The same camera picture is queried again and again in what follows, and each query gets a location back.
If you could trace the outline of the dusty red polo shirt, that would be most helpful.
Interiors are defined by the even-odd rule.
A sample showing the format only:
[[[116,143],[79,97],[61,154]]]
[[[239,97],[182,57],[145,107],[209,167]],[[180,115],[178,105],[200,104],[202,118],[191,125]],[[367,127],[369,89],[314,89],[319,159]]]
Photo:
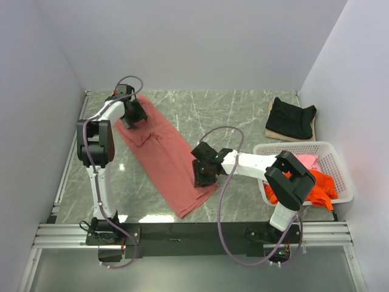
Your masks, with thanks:
[[[174,213],[184,218],[206,202],[218,185],[195,187],[192,148],[147,97],[139,96],[138,101],[148,119],[132,129],[119,120],[115,128]]]

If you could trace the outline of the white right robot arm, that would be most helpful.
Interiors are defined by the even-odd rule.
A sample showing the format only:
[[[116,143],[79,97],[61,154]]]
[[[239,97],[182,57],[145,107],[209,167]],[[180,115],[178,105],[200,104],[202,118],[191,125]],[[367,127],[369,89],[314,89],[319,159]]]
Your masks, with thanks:
[[[275,243],[287,237],[287,226],[316,184],[314,175],[286,150],[277,155],[255,155],[230,148],[216,151],[200,142],[191,154],[195,187],[214,184],[218,175],[248,176],[270,185],[278,203],[266,230],[269,240]]]

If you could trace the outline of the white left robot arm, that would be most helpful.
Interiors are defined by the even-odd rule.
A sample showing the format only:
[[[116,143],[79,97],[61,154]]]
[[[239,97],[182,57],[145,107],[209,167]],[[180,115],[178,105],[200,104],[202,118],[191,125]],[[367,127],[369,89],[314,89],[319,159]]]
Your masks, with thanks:
[[[122,121],[127,128],[147,120],[135,90],[119,84],[102,108],[88,119],[77,122],[77,157],[86,167],[94,202],[93,216],[97,220],[114,221],[117,208],[112,198],[111,162],[115,156],[112,126]]]

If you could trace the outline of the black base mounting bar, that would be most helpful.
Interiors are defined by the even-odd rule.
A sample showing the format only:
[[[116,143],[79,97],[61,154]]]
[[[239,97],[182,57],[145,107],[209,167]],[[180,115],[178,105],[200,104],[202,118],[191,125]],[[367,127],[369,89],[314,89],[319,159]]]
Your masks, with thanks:
[[[222,234],[233,255],[265,257],[270,246],[280,244],[273,258],[286,261],[288,247],[301,240],[301,230],[292,225],[285,237],[266,222],[223,223]],[[113,247],[115,251],[99,251],[103,262],[120,261],[120,254],[132,256],[218,256],[225,250],[216,223],[122,223],[116,230],[103,220],[94,220],[87,230],[86,245]]]

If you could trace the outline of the pink t shirt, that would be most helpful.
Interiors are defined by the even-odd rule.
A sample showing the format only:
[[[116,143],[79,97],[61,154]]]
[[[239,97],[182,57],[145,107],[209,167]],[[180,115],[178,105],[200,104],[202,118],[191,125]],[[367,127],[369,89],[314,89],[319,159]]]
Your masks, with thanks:
[[[296,157],[308,170],[321,172],[317,155],[302,154],[296,155]]]

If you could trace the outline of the orange t shirt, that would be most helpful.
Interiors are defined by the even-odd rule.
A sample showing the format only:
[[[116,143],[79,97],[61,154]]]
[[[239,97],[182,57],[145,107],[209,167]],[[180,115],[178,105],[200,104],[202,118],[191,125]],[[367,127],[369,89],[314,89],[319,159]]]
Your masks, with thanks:
[[[338,198],[332,177],[315,170],[284,173],[271,167],[265,178],[264,191],[269,202],[290,210],[298,211],[306,201],[333,210],[331,200]]]

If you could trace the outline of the white plastic laundry basket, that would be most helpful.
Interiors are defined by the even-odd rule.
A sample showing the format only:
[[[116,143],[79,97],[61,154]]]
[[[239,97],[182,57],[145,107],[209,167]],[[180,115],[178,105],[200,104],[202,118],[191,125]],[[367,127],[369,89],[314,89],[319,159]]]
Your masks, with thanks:
[[[332,177],[335,183],[338,199],[331,200],[332,204],[348,203],[353,199],[351,180],[346,168],[340,161],[335,148],[328,142],[283,142],[258,144],[253,148],[255,155],[277,155],[286,150],[294,155],[316,155],[321,171]]]

